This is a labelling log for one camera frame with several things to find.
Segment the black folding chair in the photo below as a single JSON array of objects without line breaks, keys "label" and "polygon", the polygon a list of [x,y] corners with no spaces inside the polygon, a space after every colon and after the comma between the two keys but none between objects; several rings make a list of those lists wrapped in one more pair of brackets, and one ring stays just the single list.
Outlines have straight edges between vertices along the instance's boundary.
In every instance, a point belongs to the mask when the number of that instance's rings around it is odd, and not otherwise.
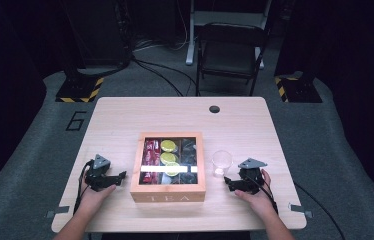
[{"label": "black folding chair", "polygon": [[260,71],[269,30],[253,25],[211,22],[197,36],[195,94],[206,75],[245,79],[252,96]]}]

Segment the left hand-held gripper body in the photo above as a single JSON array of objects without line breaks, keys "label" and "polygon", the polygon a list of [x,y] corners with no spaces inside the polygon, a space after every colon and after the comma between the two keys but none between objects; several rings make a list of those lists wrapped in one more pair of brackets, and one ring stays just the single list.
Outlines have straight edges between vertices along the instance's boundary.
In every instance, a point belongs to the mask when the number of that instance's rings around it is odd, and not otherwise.
[{"label": "left hand-held gripper body", "polygon": [[85,174],[85,183],[94,191],[104,188],[106,172],[109,170],[111,162],[103,156],[96,154],[93,160],[88,162],[89,169]]}]

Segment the black yellow striped stand base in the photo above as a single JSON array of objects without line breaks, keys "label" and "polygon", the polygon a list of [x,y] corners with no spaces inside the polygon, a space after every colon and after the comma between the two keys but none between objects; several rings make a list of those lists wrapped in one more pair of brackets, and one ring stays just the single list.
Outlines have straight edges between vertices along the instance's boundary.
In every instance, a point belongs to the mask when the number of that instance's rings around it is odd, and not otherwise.
[{"label": "black yellow striped stand base", "polygon": [[313,85],[313,75],[303,73],[300,77],[276,76],[279,95],[286,103],[321,103],[322,99]]},{"label": "black yellow striped stand base", "polygon": [[58,90],[56,102],[92,102],[97,96],[103,78],[94,76],[80,76],[77,79],[67,78]]}]

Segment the grey table bracket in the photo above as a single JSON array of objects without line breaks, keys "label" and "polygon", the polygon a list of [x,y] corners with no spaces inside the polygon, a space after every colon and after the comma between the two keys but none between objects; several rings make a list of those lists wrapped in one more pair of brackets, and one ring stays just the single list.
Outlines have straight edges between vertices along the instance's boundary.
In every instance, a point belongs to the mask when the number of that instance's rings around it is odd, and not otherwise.
[{"label": "grey table bracket", "polygon": [[53,210],[48,210],[45,214],[45,218],[53,218],[56,214],[68,213],[70,206],[59,206]]},{"label": "grey table bracket", "polygon": [[289,204],[288,204],[288,208],[289,208],[292,212],[297,212],[297,213],[301,213],[301,214],[303,214],[306,218],[313,218],[313,217],[314,217],[312,211],[306,210],[306,209],[305,209],[303,206],[301,206],[301,205],[297,205],[297,204],[289,203]]}]

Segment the person's left hand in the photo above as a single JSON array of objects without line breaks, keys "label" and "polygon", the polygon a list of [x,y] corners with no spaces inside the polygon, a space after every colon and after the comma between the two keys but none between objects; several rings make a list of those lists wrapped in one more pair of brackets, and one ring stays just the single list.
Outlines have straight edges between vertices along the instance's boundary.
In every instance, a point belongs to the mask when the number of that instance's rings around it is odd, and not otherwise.
[{"label": "person's left hand", "polygon": [[115,190],[115,185],[111,185],[100,191],[95,191],[89,185],[83,184],[79,210],[83,213],[96,213],[104,200]]}]

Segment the yellow lidded capsule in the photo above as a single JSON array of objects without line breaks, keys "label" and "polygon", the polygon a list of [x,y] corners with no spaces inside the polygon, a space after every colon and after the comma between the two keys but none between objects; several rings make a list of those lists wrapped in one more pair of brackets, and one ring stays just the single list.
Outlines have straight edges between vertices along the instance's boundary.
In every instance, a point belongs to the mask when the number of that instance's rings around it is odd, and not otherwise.
[{"label": "yellow lidded capsule", "polygon": [[165,165],[164,173],[170,177],[174,177],[179,174],[180,165],[177,162],[168,163]]},{"label": "yellow lidded capsule", "polygon": [[167,165],[169,163],[175,163],[178,160],[178,157],[173,153],[164,152],[160,155],[160,161]]},{"label": "yellow lidded capsule", "polygon": [[165,152],[176,152],[178,147],[172,140],[163,140],[161,142],[161,149]]}]

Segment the bundle of black tea packets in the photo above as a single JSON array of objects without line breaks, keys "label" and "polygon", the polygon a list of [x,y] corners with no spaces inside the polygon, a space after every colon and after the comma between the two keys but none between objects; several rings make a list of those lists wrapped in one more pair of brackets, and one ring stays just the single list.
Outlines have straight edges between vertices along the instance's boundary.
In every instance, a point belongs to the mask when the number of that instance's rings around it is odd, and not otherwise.
[{"label": "bundle of black tea packets", "polygon": [[196,184],[197,175],[195,173],[181,173],[179,180],[181,184]]},{"label": "bundle of black tea packets", "polygon": [[182,140],[181,163],[187,165],[194,165],[196,163],[196,142],[194,140]]}]

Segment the bundle of red tea packets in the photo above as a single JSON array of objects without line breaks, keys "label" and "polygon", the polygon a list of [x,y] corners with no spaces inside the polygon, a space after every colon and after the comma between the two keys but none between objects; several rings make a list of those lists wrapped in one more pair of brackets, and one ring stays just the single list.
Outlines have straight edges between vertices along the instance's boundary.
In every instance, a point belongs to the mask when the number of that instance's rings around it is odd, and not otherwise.
[{"label": "bundle of red tea packets", "polygon": [[157,172],[144,172],[140,176],[139,183],[142,185],[156,185],[159,183],[159,174]]},{"label": "bundle of red tea packets", "polygon": [[160,163],[160,146],[157,139],[147,139],[143,151],[142,163],[147,166],[158,166]]}]

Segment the white desk frame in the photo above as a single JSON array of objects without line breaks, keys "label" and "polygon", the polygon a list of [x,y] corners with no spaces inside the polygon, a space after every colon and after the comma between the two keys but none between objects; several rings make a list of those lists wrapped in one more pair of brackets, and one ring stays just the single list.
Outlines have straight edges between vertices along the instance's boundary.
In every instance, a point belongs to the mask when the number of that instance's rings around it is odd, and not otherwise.
[{"label": "white desk frame", "polygon": [[211,22],[227,22],[233,24],[247,24],[264,28],[269,17],[272,0],[266,0],[265,9],[262,13],[245,12],[219,12],[199,11],[195,9],[195,1],[190,0],[190,19],[188,33],[188,49],[185,63],[191,66],[194,63],[195,54],[195,27],[203,26]]}]

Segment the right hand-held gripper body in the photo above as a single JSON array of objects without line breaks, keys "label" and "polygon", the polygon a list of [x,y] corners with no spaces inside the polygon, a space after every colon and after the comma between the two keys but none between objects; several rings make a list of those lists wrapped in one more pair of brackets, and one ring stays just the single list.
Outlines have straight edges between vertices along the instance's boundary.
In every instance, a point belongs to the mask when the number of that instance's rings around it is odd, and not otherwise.
[{"label": "right hand-held gripper body", "polygon": [[240,163],[238,165],[241,178],[240,190],[256,194],[264,184],[261,168],[265,166],[266,163],[253,158],[248,158]]}]

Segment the person's right hand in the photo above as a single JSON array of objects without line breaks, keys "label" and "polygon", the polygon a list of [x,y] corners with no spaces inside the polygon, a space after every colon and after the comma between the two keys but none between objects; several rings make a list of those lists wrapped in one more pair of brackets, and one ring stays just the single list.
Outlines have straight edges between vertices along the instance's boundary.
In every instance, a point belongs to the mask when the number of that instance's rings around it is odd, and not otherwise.
[{"label": "person's right hand", "polygon": [[264,184],[263,189],[260,190],[258,193],[251,195],[241,190],[234,191],[237,197],[246,201],[250,205],[252,210],[257,214],[257,216],[260,219],[262,214],[266,211],[273,210],[276,212],[276,210],[273,207],[272,192],[270,190],[271,178],[264,169],[261,170],[261,173],[264,179]]}]

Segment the black cabinet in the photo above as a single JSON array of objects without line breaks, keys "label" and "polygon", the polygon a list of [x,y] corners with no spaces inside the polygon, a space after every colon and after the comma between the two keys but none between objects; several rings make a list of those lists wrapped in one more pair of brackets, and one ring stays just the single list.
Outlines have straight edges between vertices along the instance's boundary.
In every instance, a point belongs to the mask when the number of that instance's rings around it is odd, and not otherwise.
[{"label": "black cabinet", "polygon": [[132,55],[126,0],[64,0],[83,62],[125,68]]}]

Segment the clear plastic cup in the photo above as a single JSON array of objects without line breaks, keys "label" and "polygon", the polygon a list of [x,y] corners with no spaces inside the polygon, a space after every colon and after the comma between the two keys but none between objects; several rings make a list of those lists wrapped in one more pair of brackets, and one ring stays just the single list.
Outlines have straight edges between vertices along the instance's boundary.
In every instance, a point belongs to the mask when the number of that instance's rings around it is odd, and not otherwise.
[{"label": "clear plastic cup", "polygon": [[229,152],[224,150],[216,151],[212,156],[213,175],[215,177],[225,176],[232,164],[232,155]]}]

